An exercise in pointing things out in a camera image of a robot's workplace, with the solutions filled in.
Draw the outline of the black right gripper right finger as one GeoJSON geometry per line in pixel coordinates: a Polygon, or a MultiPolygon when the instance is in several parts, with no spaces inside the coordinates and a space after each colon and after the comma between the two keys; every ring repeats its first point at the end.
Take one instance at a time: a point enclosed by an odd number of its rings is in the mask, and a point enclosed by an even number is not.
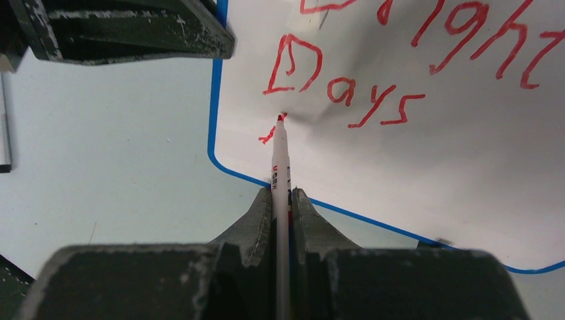
{"type": "Polygon", "coordinates": [[[367,249],[292,192],[298,319],[528,319],[503,265],[479,250],[367,249]]]}

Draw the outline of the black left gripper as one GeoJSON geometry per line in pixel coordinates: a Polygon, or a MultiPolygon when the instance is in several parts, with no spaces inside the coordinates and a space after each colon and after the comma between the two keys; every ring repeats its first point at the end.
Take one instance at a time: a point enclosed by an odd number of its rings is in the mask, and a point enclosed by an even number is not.
{"type": "Polygon", "coordinates": [[[1,72],[16,73],[27,49],[76,65],[192,57],[229,59],[235,37],[214,1],[1,0],[1,72]]]}

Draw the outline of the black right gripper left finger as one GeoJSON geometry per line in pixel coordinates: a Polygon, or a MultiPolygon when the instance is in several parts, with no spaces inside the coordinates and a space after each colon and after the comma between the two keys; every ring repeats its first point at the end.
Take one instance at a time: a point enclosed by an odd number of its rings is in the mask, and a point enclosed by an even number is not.
{"type": "Polygon", "coordinates": [[[55,252],[19,319],[270,319],[272,196],[208,243],[76,245],[55,252]]]}

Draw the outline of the red whiteboard marker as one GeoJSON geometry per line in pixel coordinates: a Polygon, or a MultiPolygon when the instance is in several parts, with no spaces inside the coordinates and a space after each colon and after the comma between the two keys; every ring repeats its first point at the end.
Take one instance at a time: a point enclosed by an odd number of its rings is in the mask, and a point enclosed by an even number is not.
{"type": "Polygon", "coordinates": [[[276,225],[276,311],[277,319],[290,319],[290,257],[289,218],[290,204],[290,159],[287,133],[284,128],[285,114],[277,117],[273,134],[273,156],[271,173],[271,195],[273,216],[276,225]]]}

